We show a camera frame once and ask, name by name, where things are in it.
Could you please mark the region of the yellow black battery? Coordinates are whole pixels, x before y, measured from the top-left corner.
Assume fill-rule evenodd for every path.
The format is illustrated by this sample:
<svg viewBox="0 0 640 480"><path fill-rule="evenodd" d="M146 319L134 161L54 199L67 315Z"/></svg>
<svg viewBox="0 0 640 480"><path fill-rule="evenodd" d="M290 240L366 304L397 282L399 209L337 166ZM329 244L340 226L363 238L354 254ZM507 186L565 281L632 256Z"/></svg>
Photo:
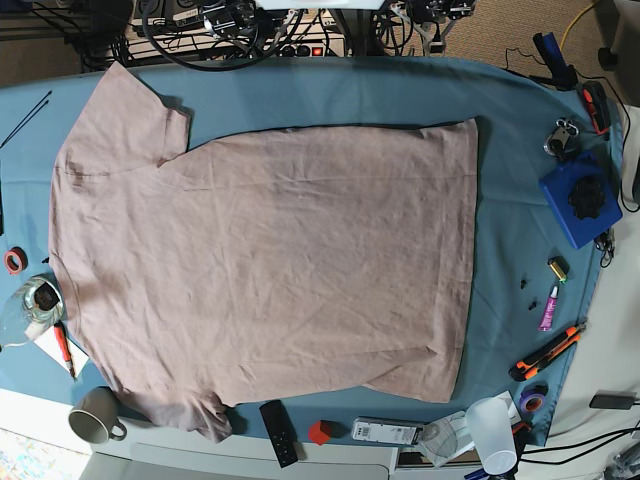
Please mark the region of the yellow black battery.
<svg viewBox="0 0 640 480"><path fill-rule="evenodd" d="M562 256L549 258L547 265L560 283L565 284L568 281L570 267Z"/></svg>

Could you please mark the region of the blue black clamp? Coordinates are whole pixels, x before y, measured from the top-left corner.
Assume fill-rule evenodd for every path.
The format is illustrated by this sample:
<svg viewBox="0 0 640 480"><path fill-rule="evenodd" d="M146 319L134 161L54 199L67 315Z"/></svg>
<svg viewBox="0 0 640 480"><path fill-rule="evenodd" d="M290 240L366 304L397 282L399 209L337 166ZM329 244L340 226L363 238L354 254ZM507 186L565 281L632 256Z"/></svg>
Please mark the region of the blue black clamp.
<svg viewBox="0 0 640 480"><path fill-rule="evenodd" d="M576 70L573 65L565 62L554 34L536 33L533 36L533 42L551 77L530 75L529 78L559 91L573 90L578 84Z"/></svg>

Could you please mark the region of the orange black utility knife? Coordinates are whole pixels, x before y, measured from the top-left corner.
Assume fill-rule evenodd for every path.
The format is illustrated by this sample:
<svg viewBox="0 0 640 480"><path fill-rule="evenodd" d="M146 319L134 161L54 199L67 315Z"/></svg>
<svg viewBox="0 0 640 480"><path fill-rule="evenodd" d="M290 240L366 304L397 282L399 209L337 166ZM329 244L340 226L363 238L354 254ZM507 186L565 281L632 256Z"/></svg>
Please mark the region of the orange black utility knife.
<svg viewBox="0 0 640 480"><path fill-rule="evenodd" d="M540 349L514 364L509 370L510 377L516 382L532 379L577 343L586 329L587 323L566 329Z"/></svg>

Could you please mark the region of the black power strip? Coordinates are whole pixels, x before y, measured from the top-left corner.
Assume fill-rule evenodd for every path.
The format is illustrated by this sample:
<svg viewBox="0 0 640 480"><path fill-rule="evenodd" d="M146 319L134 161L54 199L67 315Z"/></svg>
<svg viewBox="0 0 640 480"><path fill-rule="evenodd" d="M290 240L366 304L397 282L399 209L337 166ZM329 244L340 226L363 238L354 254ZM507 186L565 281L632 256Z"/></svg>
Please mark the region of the black power strip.
<svg viewBox="0 0 640 480"><path fill-rule="evenodd" d="M311 39L308 41L293 41L283 45L274 56L286 58L342 57L345 55L345 51L346 42L342 38L329 38L329 40Z"/></svg>

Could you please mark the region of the black power adapter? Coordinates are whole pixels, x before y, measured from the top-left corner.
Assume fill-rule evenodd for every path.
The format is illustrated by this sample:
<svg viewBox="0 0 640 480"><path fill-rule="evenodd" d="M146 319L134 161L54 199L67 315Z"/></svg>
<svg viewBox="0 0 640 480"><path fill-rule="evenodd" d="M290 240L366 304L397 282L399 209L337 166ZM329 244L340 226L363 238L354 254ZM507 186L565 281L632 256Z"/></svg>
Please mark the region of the black power adapter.
<svg viewBox="0 0 640 480"><path fill-rule="evenodd" d="M634 395L623 394L596 394L589 403L591 409L599 410L630 410L639 405L639 400Z"/></svg>

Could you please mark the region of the white barcode label box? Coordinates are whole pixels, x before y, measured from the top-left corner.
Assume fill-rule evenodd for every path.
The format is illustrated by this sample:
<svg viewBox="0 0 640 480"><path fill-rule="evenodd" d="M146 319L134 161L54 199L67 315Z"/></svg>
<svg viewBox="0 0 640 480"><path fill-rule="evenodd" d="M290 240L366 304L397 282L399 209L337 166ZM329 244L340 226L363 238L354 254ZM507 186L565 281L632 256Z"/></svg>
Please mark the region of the white barcode label box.
<svg viewBox="0 0 640 480"><path fill-rule="evenodd" d="M379 418L358 417L351 430L356 441L393 445L415 445L425 424Z"/></svg>

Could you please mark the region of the clear plastic bag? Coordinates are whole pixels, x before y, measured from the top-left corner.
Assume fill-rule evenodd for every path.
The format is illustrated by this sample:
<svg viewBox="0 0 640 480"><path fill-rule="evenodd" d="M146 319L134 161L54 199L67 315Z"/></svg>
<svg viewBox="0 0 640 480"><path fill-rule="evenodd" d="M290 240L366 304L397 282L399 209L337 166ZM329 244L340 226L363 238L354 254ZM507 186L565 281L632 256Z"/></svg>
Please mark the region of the clear plastic bag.
<svg viewBox="0 0 640 480"><path fill-rule="evenodd" d="M29 278L1 312L1 349L35 341L63 314L64 304L55 282L44 275Z"/></svg>

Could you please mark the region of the orange black hand tool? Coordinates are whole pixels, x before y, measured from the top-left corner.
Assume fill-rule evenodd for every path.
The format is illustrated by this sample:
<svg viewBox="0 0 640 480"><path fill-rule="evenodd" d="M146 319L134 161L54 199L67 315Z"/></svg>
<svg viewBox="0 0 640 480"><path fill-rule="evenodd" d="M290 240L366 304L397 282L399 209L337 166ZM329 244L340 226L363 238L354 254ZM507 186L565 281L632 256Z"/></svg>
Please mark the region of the orange black hand tool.
<svg viewBox="0 0 640 480"><path fill-rule="evenodd" d="M597 80L588 80L582 85L582 99L595 132L609 140L611 115L604 87Z"/></svg>

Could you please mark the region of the black remote control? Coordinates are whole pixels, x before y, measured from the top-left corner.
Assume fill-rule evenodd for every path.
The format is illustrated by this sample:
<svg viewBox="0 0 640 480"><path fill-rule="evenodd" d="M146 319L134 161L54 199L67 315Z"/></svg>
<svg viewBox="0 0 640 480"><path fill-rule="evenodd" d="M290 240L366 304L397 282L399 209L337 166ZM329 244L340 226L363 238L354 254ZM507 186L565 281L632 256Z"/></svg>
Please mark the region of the black remote control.
<svg viewBox="0 0 640 480"><path fill-rule="evenodd" d="M296 463L299 460L295 446L296 437L282 402L266 402L259 410L279 466L286 468Z"/></svg>

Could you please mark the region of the red tape roll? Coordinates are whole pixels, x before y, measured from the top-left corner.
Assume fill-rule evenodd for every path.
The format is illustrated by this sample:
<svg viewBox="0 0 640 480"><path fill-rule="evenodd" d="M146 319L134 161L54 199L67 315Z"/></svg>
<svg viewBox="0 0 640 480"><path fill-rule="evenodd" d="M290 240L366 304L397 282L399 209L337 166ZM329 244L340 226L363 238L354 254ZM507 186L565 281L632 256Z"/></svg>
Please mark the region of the red tape roll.
<svg viewBox="0 0 640 480"><path fill-rule="evenodd" d="M17 246L12 247L5 252L3 262L10 275L20 274L28 266L28 260L25 252Z"/></svg>

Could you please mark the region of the translucent plastic cup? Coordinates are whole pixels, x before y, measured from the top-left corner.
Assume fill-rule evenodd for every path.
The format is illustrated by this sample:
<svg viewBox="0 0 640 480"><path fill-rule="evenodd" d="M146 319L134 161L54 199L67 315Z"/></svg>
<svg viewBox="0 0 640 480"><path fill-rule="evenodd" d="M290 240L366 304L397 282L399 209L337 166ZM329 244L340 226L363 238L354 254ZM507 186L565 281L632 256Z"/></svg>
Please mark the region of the translucent plastic cup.
<svg viewBox="0 0 640 480"><path fill-rule="evenodd" d="M506 403L495 397L479 400L465 418L484 471L499 476L511 470L517 454Z"/></svg>

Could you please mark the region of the purple tape roll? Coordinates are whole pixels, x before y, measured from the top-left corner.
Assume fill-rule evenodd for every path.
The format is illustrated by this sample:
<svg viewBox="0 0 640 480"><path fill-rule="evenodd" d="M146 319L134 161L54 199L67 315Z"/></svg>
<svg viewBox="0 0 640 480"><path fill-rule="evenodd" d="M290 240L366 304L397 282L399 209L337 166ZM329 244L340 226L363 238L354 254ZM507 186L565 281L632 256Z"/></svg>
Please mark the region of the purple tape roll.
<svg viewBox="0 0 640 480"><path fill-rule="evenodd" d="M520 411L525 413L537 412L544 406L547 393L548 387L545 385L536 385L524 390L520 397Z"/></svg>

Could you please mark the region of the grey ceramic mug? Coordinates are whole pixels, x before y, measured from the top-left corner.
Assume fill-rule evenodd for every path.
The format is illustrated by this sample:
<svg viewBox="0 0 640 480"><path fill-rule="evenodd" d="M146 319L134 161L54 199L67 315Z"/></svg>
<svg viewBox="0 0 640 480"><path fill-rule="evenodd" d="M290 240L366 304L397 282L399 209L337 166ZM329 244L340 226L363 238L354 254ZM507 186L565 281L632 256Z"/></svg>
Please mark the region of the grey ceramic mug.
<svg viewBox="0 0 640 480"><path fill-rule="evenodd" d="M107 387L89 391L69 412L68 423L81 440L94 445L122 441L127 436L118 417L116 397Z"/></svg>

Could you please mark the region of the teal table cloth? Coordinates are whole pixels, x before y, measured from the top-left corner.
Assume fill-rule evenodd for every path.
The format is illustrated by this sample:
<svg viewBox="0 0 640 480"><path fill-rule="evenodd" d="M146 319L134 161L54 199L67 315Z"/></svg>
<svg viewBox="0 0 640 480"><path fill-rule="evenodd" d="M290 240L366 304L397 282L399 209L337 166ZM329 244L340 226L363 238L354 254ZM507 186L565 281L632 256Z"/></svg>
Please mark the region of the teal table cloth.
<svg viewBox="0 0 640 480"><path fill-rule="evenodd" d="M480 180L476 267L465 350L454 396L438 405L354 388L284 399L299 438L317 420L351 427L358 416L427 420L522 384L507 370L552 337L537 331L552 282L551 255L572 277L561 289L554 331L586 320L599 276L599 252L574 249L549 208L538 179L554 162L542 144L560 117L588 118L576 93L557 92L501 69L461 59L276 59L228 73L178 66L130 70L173 108L192 115L189 147L244 131L308 125L426 126L478 117ZM1 256L19 246L25 273L1 265L1 310L29 276L49 270L48 212L52 169L72 125L101 74L74 75L1 88L1 137L49 90L49 105L1 149L4 233ZM520 288L523 275L528 285ZM64 404L105 385L94 365L73 382L35 344L1 354L1 389Z"/></svg>

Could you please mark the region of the black knob on box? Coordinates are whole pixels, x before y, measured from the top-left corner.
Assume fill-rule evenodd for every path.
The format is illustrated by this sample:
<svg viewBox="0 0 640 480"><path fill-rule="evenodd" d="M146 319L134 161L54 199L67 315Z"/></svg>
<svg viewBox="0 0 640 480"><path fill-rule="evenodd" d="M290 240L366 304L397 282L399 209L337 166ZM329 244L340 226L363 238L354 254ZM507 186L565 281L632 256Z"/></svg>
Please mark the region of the black knob on box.
<svg viewBox="0 0 640 480"><path fill-rule="evenodd" d="M606 196L600 178L595 175L584 176L574 185L568 196L573 214L579 220L596 219L606 203Z"/></svg>

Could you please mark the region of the orange pen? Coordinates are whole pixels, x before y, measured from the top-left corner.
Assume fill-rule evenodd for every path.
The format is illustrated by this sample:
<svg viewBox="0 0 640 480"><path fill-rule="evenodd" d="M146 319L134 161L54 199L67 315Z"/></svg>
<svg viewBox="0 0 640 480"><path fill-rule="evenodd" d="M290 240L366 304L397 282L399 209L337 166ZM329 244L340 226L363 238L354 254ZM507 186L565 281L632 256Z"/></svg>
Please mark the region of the orange pen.
<svg viewBox="0 0 640 480"><path fill-rule="evenodd" d="M55 335L57 344L62 353L62 358L64 361L64 365L66 367L66 370L68 371L73 381L76 381L76 373L75 373L75 367L73 363L73 357L69 347L69 341L68 341L64 323L62 321L57 321L53 325L53 329L54 329L54 335Z"/></svg>

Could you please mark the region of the red plastic cube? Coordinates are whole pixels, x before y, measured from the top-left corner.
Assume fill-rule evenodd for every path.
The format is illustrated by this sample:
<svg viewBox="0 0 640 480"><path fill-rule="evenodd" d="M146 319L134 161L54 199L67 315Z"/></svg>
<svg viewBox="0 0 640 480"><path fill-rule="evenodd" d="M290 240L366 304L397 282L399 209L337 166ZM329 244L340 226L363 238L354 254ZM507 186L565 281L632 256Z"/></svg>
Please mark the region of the red plastic cube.
<svg viewBox="0 0 640 480"><path fill-rule="evenodd" d="M331 424L325 420L319 420L312 424L308 430L309 440L322 446L330 441L332 437Z"/></svg>

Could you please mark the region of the blue plastic box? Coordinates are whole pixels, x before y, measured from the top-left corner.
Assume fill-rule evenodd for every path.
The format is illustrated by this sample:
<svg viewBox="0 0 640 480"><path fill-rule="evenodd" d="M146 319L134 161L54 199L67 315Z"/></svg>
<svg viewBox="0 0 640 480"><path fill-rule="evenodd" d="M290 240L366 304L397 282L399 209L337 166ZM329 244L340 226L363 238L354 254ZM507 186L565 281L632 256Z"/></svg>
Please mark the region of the blue plastic box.
<svg viewBox="0 0 640 480"><path fill-rule="evenodd" d="M580 249L622 218L605 171L592 151L558 164L539 186L569 244Z"/></svg>

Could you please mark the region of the white paper note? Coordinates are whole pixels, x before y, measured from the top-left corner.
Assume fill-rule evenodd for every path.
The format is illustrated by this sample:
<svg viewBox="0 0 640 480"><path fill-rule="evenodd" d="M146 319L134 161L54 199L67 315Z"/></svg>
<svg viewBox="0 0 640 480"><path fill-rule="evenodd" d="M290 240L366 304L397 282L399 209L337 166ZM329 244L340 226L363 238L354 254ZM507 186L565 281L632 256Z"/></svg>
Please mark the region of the white paper note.
<svg viewBox="0 0 640 480"><path fill-rule="evenodd" d="M73 357L73 363L75 367L76 377L85 367L87 362L89 361L89 357L77 346L75 345L68 337L69 347ZM60 364L65 371L66 367L64 365L64 361L62 358L62 353L57 344L54 329L53 327L49 328L45 333L43 333L40 337L35 340L35 344L44 351L47 355L49 355L53 360L55 360L58 364Z"/></svg>

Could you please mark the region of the pinkish brown T-shirt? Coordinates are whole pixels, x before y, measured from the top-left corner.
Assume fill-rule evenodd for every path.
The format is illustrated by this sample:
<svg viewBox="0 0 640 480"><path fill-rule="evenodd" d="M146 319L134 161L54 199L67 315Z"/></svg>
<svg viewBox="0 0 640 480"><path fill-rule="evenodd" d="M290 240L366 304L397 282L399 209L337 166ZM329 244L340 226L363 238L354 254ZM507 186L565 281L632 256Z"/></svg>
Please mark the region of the pinkish brown T-shirt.
<svg viewBox="0 0 640 480"><path fill-rule="evenodd" d="M454 391L474 263L478 126L313 127L189 149L124 67L54 165L49 263L68 329L153 423L366 386Z"/></svg>

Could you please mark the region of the purple glue tube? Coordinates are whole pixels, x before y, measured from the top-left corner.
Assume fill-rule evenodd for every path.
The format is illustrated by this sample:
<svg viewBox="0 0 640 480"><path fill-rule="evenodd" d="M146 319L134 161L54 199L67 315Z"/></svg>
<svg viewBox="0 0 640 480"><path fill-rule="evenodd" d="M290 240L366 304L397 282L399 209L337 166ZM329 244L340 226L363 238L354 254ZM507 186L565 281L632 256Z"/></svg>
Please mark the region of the purple glue tube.
<svg viewBox="0 0 640 480"><path fill-rule="evenodd" d="M559 294L559 286L554 285L547 297L547 301L544 307L543 315L538 326L538 330L545 332L550 331L553 324L553 316L556 308L556 303Z"/></svg>

